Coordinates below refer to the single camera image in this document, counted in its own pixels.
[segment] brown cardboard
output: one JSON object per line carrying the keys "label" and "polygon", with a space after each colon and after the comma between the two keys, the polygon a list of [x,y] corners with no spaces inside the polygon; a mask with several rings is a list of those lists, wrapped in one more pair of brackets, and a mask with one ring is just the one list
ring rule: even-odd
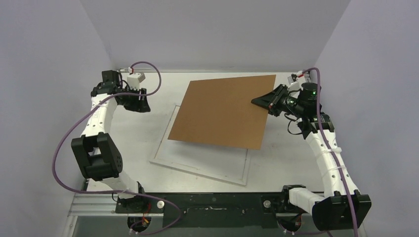
{"label": "brown cardboard", "polygon": [[268,111],[251,100],[274,83],[275,75],[191,81],[168,139],[260,150]]}

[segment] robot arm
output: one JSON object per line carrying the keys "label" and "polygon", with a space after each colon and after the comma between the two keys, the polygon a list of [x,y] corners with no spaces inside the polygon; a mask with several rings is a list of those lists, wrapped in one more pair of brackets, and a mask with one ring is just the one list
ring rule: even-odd
{"label": "robot arm", "polygon": [[[284,112],[286,115],[293,115],[297,118],[296,122],[301,130],[301,134],[313,150],[320,169],[324,196],[312,193],[303,185],[285,185],[283,192],[288,196],[284,203],[285,205],[298,206],[310,213],[314,224],[321,231],[351,229],[352,219],[346,196],[347,193],[338,170],[342,168],[354,203],[359,227],[371,208],[371,200],[368,195],[359,193],[358,188],[349,176],[340,155],[341,148],[336,143],[335,128],[332,121],[327,114],[321,112],[320,122],[322,123],[326,139],[330,143],[330,150],[324,142],[319,131],[319,121],[316,113],[317,84],[312,83],[310,78],[299,78],[297,75],[289,77],[289,82],[289,87],[281,84],[272,92],[255,98],[251,102],[267,109],[270,115],[277,117],[281,112]],[[339,167],[331,152],[336,154],[340,163]]]}
{"label": "robot arm", "polygon": [[[145,94],[139,87],[145,79],[144,74],[127,77],[126,88],[122,87],[120,74],[116,71],[102,72],[103,82],[91,92],[91,109],[111,94],[130,92]],[[123,171],[121,153],[109,135],[111,122],[117,105],[139,113],[150,111],[146,97],[118,96],[109,99],[89,118],[80,138],[71,141],[71,147],[84,178],[108,185],[113,190],[126,190],[133,193],[144,192],[141,186]],[[133,195],[119,193],[121,199],[134,198]]]}

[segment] screw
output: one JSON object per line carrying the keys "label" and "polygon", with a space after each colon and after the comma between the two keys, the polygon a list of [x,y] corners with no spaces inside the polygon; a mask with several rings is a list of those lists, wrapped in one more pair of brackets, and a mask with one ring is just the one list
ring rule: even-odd
{"label": "screw", "polygon": [[266,207],[266,208],[269,208],[271,206],[271,201],[269,201],[269,200],[264,201],[263,206]]}
{"label": "screw", "polygon": [[157,208],[158,209],[162,209],[164,206],[165,206],[165,202],[164,201],[161,201],[160,200],[160,201],[157,202]]}

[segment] white tabletop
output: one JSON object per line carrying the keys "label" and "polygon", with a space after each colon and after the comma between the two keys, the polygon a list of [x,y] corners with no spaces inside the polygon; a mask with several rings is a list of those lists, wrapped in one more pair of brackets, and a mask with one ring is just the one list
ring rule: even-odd
{"label": "white tabletop", "polygon": [[[323,191],[320,171],[310,147],[301,135],[288,134],[288,120],[282,115],[268,116],[261,150],[249,150],[251,164],[246,186],[184,173],[148,161],[155,155],[168,118],[174,106],[181,104],[189,81],[272,74],[277,75],[275,86],[288,84],[290,73],[162,73],[160,91],[148,97],[150,113],[130,112],[121,106],[115,111],[110,135],[122,154],[124,171],[149,193],[278,192],[288,184],[303,184],[311,191]],[[151,92],[157,83],[156,73],[146,73],[141,87]],[[290,130],[298,132],[295,124]],[[91,180],[87,190],[109,190],[109,187]]]}

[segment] white wall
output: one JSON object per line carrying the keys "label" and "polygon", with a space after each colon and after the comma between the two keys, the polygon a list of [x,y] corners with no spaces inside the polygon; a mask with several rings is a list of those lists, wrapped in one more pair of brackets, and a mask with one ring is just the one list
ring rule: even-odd
{"label": "white wall", "polygon": [[419,1],[352,0],[316,66],[371,237],[419,232]]}
{"label": "white wall", "polygon": [[[79,1],[1,1],[0,236],[61,236],[73,194],[55,183],[52,154],[110,68]],[[69,142],[57,165],[81,186]]]}
{"label": "white wall", "polygon": [[118,67],[289,72],[313,66],[350,0],[81,0]]}

